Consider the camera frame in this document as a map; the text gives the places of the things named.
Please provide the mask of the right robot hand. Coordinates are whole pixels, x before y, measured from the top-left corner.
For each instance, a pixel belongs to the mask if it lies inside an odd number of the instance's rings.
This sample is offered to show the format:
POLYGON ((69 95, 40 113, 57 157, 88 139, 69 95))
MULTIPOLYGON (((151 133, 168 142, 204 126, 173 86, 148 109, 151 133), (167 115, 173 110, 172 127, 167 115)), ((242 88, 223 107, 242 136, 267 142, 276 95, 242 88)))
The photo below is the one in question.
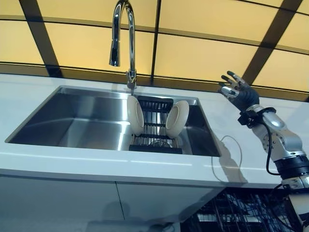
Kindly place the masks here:
POLYGON ((227 71, 227 74, 233 80, 226 75, 222 75, 221 78, 227 81, 229 85, 220 83, 219 93, 225 96, 241 112, 246 111, 253 105, 259 104, 259 94, 252 87, 234 72, 227 71))

